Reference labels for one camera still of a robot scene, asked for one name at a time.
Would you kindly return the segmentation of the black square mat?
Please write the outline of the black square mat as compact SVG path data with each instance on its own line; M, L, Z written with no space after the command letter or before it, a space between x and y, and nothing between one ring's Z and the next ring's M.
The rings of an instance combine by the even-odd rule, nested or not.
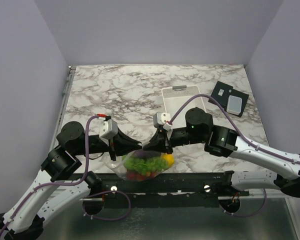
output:
M239 90L236 90L233 86L228 85L224 82L217 81L211 95L213 99L215 99L222 107L223 109L227 112L227 104L228 104L228 98L229 96L236 96L240 97L242 99L242 107L241 107L241 112L239 115L234 115L238 116L239 118L242 117L243 112L245 110L246 104L249 99L249 95L241 92Z

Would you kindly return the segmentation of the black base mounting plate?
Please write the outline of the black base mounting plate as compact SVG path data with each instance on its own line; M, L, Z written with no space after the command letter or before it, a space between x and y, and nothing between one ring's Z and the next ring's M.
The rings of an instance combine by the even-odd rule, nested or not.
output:
M232 187L233 171L217 173L162 173L144 181L130 181L114 173L100 173L102 196L85 197L91 209L109 208L217 208L219 197L246 197L247 191Z

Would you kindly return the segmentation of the grey rectangular pad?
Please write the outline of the grey rectangular pad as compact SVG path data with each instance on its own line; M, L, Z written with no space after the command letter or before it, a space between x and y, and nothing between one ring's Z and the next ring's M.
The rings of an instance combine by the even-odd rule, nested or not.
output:
M226 111L233 115L239 115L242 110L242 99L237 96L230 95L228 97Z

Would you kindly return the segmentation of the clear dotted zip bag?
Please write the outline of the clear dotted zip bag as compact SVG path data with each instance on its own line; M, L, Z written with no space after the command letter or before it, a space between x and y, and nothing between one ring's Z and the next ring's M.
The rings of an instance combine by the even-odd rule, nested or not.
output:
M103 163L119 178L133 182L153 179L174 165L173 154L146 151L142 146L140 142L113 145Z

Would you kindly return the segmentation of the aluminium side rail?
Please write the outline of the aluminium side rail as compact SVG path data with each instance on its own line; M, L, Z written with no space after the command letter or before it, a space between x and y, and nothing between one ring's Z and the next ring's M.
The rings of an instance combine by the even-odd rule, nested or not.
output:
M71 92L76 69L77 69L77 67L74 65L69 66L69 73L66 78L65 85L63 88L63 92L62 92L62 101L61 101L61 105L60 105L60 109L59 109L59 113L58 113L58 117L57 117L57 122L56 122L56 125L54 128L54 131L53 131L52 140L51 140L48 152L43 160L45 160L48 157L48 153L50 151L52 151L58 145L57 135L59 134L59 132L62 128L62 123L64 120L67 104L69 101L70 92Z

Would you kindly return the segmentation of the white perforated plastic basket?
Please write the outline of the white perforated plastic basket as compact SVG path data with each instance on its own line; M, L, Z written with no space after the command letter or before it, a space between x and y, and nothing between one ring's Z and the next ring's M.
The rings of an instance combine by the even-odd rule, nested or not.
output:
M164 87L161 89L163 100L162 111L170 114L172 117L186 101L200 93L200 89L196 85Z

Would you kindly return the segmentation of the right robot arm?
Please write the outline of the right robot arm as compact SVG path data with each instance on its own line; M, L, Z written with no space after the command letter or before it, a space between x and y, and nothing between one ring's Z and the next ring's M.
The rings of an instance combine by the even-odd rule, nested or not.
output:
M216 157L234 158L266 169L265 172L234 172L220 182L219 189L230 196L248 189L275 189L300 198L300 153L288 153L253 141L237 130L215 125L211 114L195 107L185 113L185 127L173 129L167 121L155 132L143 150L171 154L175 147L204 144L204 151Z

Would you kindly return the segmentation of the yellow bell pepper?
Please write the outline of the yellow bell pepper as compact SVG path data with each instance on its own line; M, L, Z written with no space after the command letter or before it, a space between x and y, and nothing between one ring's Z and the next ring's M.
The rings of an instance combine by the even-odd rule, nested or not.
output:
M175 158L173 154L164 153L162 155L162 158L167 162L169 168L175 163Z

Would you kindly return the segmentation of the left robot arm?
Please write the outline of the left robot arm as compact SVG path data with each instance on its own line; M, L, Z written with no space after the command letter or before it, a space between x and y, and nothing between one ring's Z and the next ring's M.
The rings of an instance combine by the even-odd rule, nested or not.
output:
M102 133L89 135L89 125L66 123L57 135L57 146L41 164L33 183L6 213L0 213L0 238L36 240L44 224L75 200L96 197L102 180L89 170L90 154L106 153L115 160L141 149L141 143L125 135L115 121L102 116Z

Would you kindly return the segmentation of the green grapes bunch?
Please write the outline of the green grapes bunch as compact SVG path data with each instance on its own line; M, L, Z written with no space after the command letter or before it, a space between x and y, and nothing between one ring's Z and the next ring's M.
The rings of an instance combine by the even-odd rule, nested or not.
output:
M161 173L169 168L168 163L161 156L148 159L130 157L123 166L129 171L135 171L142 175L145 175L146 172Z

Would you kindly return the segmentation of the purple eggplant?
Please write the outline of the purple eggplant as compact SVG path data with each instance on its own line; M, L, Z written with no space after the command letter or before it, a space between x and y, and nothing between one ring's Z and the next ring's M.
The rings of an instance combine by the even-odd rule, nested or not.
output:
M151 158L156 158L160 157L162 155L161 152L158 151L146 151L143 149L136 150L131 156L133 158L138 158L138 159L151 159Z

